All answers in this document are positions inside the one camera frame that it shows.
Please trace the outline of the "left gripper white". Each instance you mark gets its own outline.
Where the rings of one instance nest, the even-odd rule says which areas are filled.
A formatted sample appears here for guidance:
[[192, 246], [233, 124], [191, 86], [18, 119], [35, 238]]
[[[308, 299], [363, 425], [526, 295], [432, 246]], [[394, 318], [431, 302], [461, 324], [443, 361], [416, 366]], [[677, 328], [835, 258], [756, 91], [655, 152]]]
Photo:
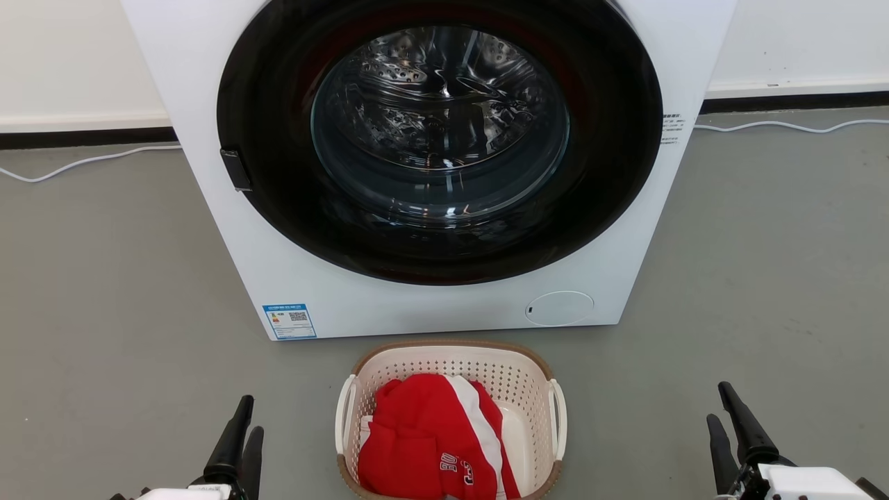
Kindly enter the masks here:
[[263, 474], [265, 430], [257, 426], [247, 437], [254, 411], [254, 396], [244, 395], [226, 422], [204, 465], [203, 483], [185, 488], [143, 488], [136, 497], [117, 493], [109, 500], [231, 500], [240, 486], [240, 500], [259, 500]]

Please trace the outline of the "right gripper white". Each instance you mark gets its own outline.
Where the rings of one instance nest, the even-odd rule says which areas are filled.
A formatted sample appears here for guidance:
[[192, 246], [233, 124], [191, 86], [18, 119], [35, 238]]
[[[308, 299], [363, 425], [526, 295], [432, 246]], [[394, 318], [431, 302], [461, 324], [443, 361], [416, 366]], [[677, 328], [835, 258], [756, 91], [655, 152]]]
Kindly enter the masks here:
[[889, 494], [866, 478], [852, 481], [829, 467], [793, 467], [736, 389], [728, 382], [717, 388], [736, 432], [738, 462], [745, 467], [739, 468], [731, 455], [720, 418], [707, 415], [715, 500], [889, 500]]

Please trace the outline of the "cream perforated laundry basket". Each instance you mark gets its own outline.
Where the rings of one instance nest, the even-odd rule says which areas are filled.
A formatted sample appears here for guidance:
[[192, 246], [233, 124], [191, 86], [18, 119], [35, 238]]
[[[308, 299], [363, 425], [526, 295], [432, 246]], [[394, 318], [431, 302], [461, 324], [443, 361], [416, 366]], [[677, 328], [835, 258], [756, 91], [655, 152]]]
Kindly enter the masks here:
[[506, 453], [520, 500], [544, 500], [558, 481], [567, 445], [564, 392], [543, 358], [524, 346], [472, 340], [397, 342], [375, 348], [343, 383], [335, 412], [335, 449], [343, 481], [360, 500], [394, 500], [358, 481], [360, 422], [391, 380], [420, 373], [479, 382], [504, 418]]

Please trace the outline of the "blue energy label sticker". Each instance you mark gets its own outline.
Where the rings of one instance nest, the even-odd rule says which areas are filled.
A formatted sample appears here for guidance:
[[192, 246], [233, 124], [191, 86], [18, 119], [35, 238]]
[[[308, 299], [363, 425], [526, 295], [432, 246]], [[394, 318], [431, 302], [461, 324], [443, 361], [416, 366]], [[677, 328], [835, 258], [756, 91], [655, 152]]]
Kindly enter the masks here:
[[304, 303], [263, 305], [263, 316], [273, 341], [317, 338], [313, 321]]

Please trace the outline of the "red white jersey garment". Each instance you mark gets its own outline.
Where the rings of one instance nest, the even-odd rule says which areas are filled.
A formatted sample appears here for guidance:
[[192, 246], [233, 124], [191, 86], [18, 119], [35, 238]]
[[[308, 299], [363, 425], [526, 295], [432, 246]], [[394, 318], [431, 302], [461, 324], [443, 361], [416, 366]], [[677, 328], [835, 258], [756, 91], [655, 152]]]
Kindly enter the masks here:
[[503, 415], [482, 384], [413, 374], [376, 392], [358, 480], [408, 500], [518, 500], [503, 442]]

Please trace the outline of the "round white filter cover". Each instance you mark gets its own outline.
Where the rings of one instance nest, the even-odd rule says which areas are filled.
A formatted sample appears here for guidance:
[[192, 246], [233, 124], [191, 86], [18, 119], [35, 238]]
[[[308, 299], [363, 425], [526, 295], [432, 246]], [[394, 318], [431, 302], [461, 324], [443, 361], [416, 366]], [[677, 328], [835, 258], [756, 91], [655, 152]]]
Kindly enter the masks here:
[[576, 325], [591, 316], [595, 302], [590, 295], [577, 291], [548, 292], [525, 307], [525, 317], [533, 325], [563, 327]]

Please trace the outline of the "black round washer door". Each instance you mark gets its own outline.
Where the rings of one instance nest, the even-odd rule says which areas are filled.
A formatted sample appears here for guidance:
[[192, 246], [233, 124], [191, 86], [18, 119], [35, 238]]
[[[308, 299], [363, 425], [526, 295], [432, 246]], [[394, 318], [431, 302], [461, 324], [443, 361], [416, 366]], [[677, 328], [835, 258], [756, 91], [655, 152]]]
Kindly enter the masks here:
[[217, 119], [280, 234], [447, 287], [603, 234], [653, 171], [664, 98], [609, 0], [269, 0], [226, 59]]

